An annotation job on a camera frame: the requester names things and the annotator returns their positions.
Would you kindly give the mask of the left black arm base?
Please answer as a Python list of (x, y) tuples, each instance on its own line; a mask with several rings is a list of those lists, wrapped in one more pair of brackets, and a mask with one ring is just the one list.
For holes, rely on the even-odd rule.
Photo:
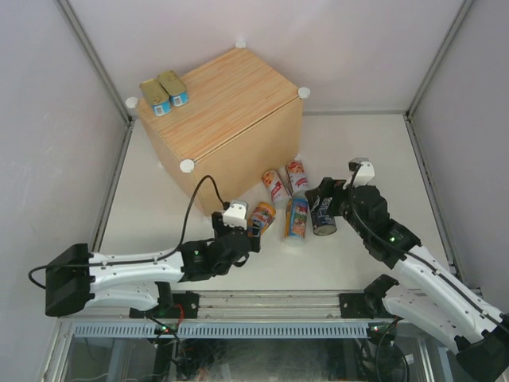
[(172, 302), (160, 302), (147, 312), (131, 308), (129, 318), (195, 319), (198, 317), (199, 304), (200, 296), (197, 293), (191, 291), (179, 292), (173, 295)]

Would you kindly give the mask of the gold rectangular tin can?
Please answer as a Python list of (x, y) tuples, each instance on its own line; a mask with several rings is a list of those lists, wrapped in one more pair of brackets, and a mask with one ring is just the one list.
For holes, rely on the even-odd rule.
[(169, 95), (174, 107), (184, 106), (188, 102), (187, 87), (174, 71), (168, 70), (159, 74), (157, 80)]

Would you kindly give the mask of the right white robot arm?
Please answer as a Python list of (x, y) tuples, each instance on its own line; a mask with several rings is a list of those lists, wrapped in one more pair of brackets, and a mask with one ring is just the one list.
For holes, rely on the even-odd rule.
[(313, 210), (341, 216), (368, 253), (390, 269), (372, 283), (367, 312), (406, 319), (451, 350), (476, 381), (495, 381), (508, 368), (508, 316), (472, 292), (443, 267), (407, 227), (391, 218), (373, 185), (350, 185), (326, 177), (306, 192)]

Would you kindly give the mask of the dark navy cylindrical can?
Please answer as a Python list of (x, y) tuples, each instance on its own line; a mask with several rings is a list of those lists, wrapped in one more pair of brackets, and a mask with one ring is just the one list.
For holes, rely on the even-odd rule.
[(330, 203), (331, 198), (316, 197), (310, 201), (313, 234), (316, 236), (329, 236), (337, 231), (335, 217), (328, 213)]

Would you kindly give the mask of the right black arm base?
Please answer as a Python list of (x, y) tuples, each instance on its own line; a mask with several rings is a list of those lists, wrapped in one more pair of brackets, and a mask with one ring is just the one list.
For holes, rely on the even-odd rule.
[(340, 316), (345, 319), (405, 318), (411, 319), (416, 310), (406, 302), (397, 302), (389, 291), (384, 294), (347, 292), (339, 294)]

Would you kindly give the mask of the orange yellow cylindrical can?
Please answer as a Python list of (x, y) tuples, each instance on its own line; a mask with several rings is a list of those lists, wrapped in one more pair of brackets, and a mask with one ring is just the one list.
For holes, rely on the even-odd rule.
[(276, 210), (272, 205), (266, 202), (259, 202), (253, 212), (249, 215), (247, 225), (258, 222), (263, 234), (274, 222), (275, 216)]

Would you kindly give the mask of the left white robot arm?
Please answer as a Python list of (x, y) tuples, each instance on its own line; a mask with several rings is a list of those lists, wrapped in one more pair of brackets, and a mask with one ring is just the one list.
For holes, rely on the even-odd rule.
[(141, 255), (102, 255), (74, 244), (45, 269), (45, 313), (76, 314), (87, 307), (128, 307), (166, 318), (174, 299), (166, 285), (201, 282), (242, 267), (260, 250), (259, 225), (233, 227), (212, 215), (214, 238)]

